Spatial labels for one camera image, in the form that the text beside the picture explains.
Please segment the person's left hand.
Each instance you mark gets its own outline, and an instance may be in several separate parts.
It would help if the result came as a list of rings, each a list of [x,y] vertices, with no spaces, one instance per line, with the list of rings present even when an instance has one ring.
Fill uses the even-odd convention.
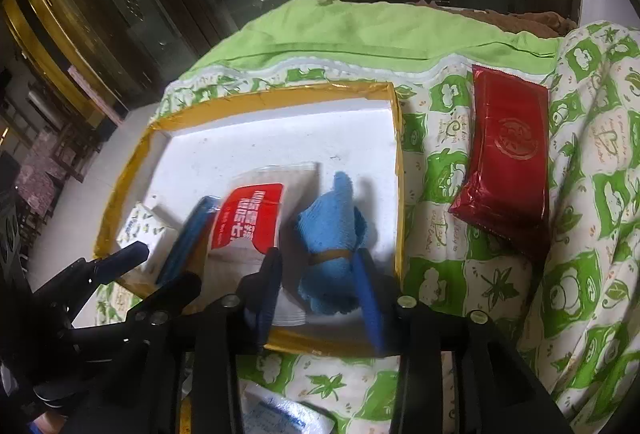
[[[47,411],[29,423],[32,434],[60,434],[66,423],[66,417],[57,412]]]

